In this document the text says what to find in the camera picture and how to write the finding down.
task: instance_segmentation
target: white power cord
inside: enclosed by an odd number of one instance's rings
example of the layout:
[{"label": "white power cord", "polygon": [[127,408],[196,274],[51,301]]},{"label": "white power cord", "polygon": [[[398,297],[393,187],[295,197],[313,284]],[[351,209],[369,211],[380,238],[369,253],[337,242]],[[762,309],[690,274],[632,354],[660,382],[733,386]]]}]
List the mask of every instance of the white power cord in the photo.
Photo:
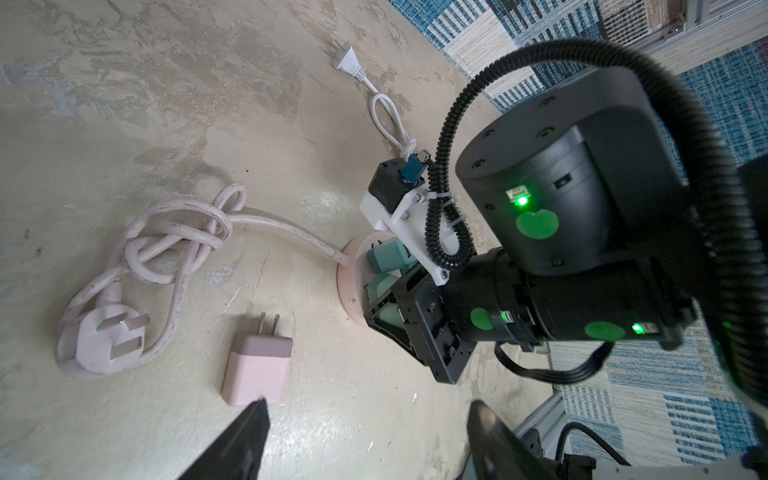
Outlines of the white power cord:
[{"label": "white power cord", "polygon": [[[339,44],[339,46],[341,47],[341,50],[339,50],[336,57],[333,59],[333,67],[352,75],[373,92],[373,98],[371,98],[368,105],[369,110],[371,111],[371,119],[373,119],[376,128],[378,128],[382,135],[384,135],[384,138],[397,147],[399,151],[398,155],[407,161],[408,157],[410,157],[416,149],[416,139],[408,135],[408,132],[402,126],[402,120],[400,119],[400,114],[397,112],[395,102],[393,102],[389,96],[381,93],[373,86],[373,83],[371,83],[366,76],[366,72],[360,66],[360,62],[357,60],[357,55],[355,55],[355,51],[352,50],[352,46],[349,43],[345,43],[344,45]],[[392,118],[392,121],[395,122],[401,140],[398,140],[394,135],[389,133],[379,121],[379,117],[376,115],[376,102],[381,102],[386,112]]]},{"label": "white power cord", "polygon": [[[233,195],[237,195],[234,205],[223,212],[221,209]],[[271,218],[236,214],[243,208],[246,195],[244,185],[231,184],[219,192],[211,204],[199,200],[168,200],[147,208],[131,222],[110,255],[107,269],[72,297],[59,320],[55,357],[61,370],[74,379],[96,379],[142,365],[159,355],[176,333],[190,275],[203,265],[211,250],[223,246],[236,223],[288,233],[342,266],[349,263],[347,255],[299,228]],[[208,216],[206,229],[162,220],[151,226],[154,231],[164,233],[164,237],[139,237],[152,217],[182,210]],[[157,273],[144,265],[167,249],[183,251],[178,271]],[[126,273],[153,285],[174,284],[163,331],[147,348],[144,347],[144,327],[149,323],[148,318],[121,305],[119,279]],[[94,297],[94,309],[81,314]]]}]

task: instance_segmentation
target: concrete floor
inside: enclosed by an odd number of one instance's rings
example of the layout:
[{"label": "concrete floor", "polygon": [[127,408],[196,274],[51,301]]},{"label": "concrete floor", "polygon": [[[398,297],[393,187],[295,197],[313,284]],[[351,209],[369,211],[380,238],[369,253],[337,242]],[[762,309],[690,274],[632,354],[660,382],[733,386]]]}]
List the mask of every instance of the concrete floor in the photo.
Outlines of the concrete floor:
[{"label": "concrete floor", "polygon": [[[239,181],[247,207],[339,247],[370,231],[358,204],[395,152],[367,92],[331,67],[337,38],[434,150],[465,79],[386,0],[0,5],[2,480],[176,478],[237,415],[220,397],[230,341],[261,311],[295,346],[260,478],[454,478],[472,399],[514,426],[550,395],[502,371],[490,345],[458,386],[434,382],[345,317],[334,263],[243,227],[193,276],[158,359],[85,383],[56,368],[64,305],[149,204],[210,201]],[[476,101],[456,151],[497,116]],[[477,213],[471,225],[480,250],[495,244]],[[125,303],[160,327],[171,287],[126,285]]]}]

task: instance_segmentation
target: coiled pink cable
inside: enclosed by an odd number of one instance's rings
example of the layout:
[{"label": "coiled pink cable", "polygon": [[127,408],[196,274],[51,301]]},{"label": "coiled pink cable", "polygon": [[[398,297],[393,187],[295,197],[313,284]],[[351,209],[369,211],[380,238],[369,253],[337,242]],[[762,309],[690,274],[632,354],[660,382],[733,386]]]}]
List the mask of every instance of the coiled pink cable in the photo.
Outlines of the coiled pink cable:
[{"label": "coiled pink cable", "polygon": [[[224,213],[221,209],[235,194],[237,197],[234,205]],[[308,247],[331,257],[342,266],[347,266],[349,263],[347,255],[299,228],[271,218],[230,214],[243,208],[246,195],[245,185],[231,184],[219,192],[211,204],[199,200],[167,200],[147,208],[131,222],[123,233],[121,240],[109,257],[106,271],[84,286],[69,301],[64,315],[59,321],[60,330],[76,320],[85,304],[94,297],[96,297],[97,304],[119,303],[121,295],[119,279],[126,273],[130,272],[139,280],[154,285],[173,283],[174,293],[165,327],[157,340],[142,352],[134,366],[152,360],[168,346],[176,333],[190,275],[203,265],[211,250],[222,247],[224,241],[232,234],[235,223],[247,223],[267,230],[288,233],[302,240]],[[152,227],[158,233],[164,233],[164,237],[139,237],[152,217],[182,210],[199,212],[208,216],[210,219],[205,231],[182,223],[162,220],[153,223]],[[184,250],[179,270],[173,273],[157,273],[144,265],[148,260],[169,248]]]}]

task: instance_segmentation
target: pink power cord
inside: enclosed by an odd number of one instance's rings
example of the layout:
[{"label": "pink power cord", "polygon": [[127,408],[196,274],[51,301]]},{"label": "pink power cord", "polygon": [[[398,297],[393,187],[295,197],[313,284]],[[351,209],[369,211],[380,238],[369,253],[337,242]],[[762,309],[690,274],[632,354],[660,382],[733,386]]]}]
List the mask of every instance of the pink power cord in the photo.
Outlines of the pink power cord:
[{"label": "pink power cord", "polygon": [[[225,213],[221,209],[233,196],[237,195],[234,205]],[[176,327],[181,317],[181,308],[187,293],[190,275],[203,265],[211,250],[222,247],[223,242],[232,234],[235,223],[245,223],[262,227],[266,230],[288,233],[302,240],[310,249],[331,257],[342,266],[349,263],[349,258],[344,253],[334,249],[317,237],[278,220],[256,215],[234,214],[243,208],[246,200],[246,188],[242,184],[231,184],[225,187],[214,198],[211,204],[199,200],[167,200],[147,208],[139,215],[123,233],[121,240],[114,248],[107,263],[107,269],[101,275],[94,278],[88,285],[77,292],[67,304],[64,315],[59,320],[59,342],[56,349],[56,361],[62,371],[76,379],[94,379],[108,375],[115,370],[128,366],[139,366],[149,362],[168,347],[174,338]],[[197,228],[166,220],[152,223],[152,227],[158,233],[164,233],[164,237],[139,237],[141,231],[147,226],[150,219],[160,214],[174,211],[189,210],[207,215],[207,228],[205,231]],[[174,273],[157,273],[149,270],[144,263],[151,260],[167,249],[184,250],[181,257],[179,270]],[[114,323],[115,319],[110,310],[104,310],[109,306],[118,305],[121,301],[120,278],[126,273],[131,273],[139,280],[154,285],[174,284],[174,293],[170,302],[170,311],[160,336],[155,342],[144,348],[144,328],[135,333],[133,339],[140,336],[135,342],[138,347],[127,354],[125,348],[115,344],[116,339],[125,337],[131,330],[130,325]],[[85,304],[96,297],[96,308],[91,312],[81,315]],[[131,311],[124,306],[122,311]],[[83,319],[91,314],[97,314],[95,320],[98,327],[85,331],[81,328]],[[102,335],[103,339],[97,339],[98,343],[108,343],[112,354],[100,358],[100,354],[83,351],[85,345],[93,345],[93,336]]]}]

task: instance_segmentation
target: pink phone charger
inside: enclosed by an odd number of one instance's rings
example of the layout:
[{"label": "pink phone charger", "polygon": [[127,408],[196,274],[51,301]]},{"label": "pink phone charger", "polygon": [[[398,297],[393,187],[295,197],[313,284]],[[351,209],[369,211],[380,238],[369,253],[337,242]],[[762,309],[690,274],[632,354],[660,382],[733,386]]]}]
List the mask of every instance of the pink phone charger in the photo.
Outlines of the pink phone charger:
[{"label": "pink phone charger", "polygon": [[285,336],[237,333],[221,389],[224,401],[240,406],[264,397],[269,404],[278,403],[292,350],[293,339]]}]

